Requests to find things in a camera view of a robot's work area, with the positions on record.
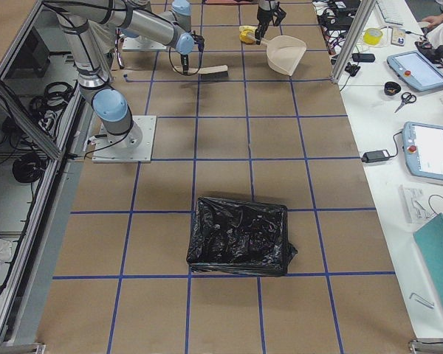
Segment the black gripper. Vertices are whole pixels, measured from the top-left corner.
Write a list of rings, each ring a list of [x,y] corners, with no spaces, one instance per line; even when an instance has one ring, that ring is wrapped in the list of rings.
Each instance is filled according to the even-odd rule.
[[[197,46],[197,49],[200,54],[202,54],[205,50],[205,39],[202,35],[197,34],[196,32],[190,33],[194,44]],[[188,74],[189,70],[189,56],[188,55],[180,55],[180,62],[182,66],[182,73]]]
[[[258,26],[255,30],[255,42],[259,44],[264,38],[269,24],[278,27],[285,19],[285,11],[281,8],[279,1],[258,1],[257,11]]]

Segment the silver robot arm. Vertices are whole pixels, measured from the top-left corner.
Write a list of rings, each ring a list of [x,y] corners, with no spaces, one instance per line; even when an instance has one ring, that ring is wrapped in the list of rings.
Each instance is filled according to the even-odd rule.
[[[189,1],[154,13],[149,1],[43,1],[58,17],[78,71],[79,90],[102,120],[110,140],[136,133],[125,97],[111,85],[110,59],[121,30],[175,50],[183,64],[204,39],[192,29]]]
[[[193,42],[191,35],[192,9],[189,1],[173,1],[171,9],[156,14],[151,11],[150,1],[127,1],[126,16],[118,27],[136,36],[149,38],[161,44],[175,47],[177,44]],[[253,40],[260,44],[269,25],[275,27],[286,16],[276,1],[258,2],[258,26],[253,33]]]

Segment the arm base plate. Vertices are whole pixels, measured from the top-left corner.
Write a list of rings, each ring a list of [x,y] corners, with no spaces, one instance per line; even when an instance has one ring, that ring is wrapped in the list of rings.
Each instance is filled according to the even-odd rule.
[[[100,124],[98,138],[95,142],[92,161],[95,163],[150,163],[154,146],[154,136],[157,125],[156,116],[133,116],[133,127],[128,136],[117,137],[108,135],[103,125]]]
[[[142,36],[136,38],[126,36],[123,41],[122,49],[124,52],[165,52],[167,46]]]

